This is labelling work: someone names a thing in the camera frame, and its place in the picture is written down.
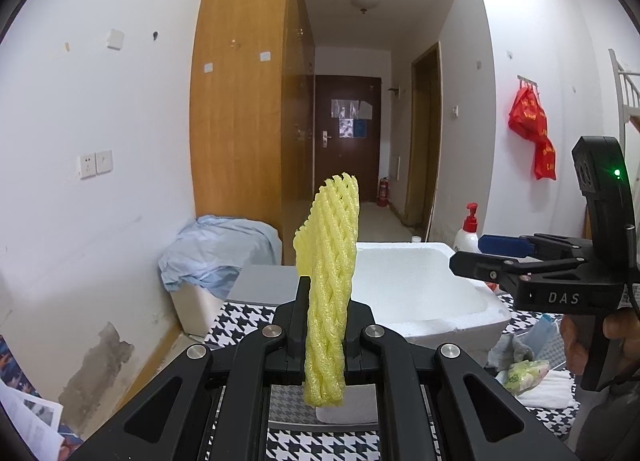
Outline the person right hand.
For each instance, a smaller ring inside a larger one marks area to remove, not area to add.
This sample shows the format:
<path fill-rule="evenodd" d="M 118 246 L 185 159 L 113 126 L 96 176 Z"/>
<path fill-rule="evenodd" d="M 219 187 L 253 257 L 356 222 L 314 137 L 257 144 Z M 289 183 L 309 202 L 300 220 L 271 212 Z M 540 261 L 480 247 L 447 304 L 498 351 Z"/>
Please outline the person right hand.
<path fill-rule="evenodd" d="M 566 369 L 576 377 L 581 377 L 588 363 L 589 351 L 578 342 L 578 326 L 570 316 L 563 317 L 560 332 L 564 342 Z M 639 320 L 632 309 L 620 309 L 606 317 L 603 334 L 622 345 L 618 371 L 626 371 L 639 362 Z"/>

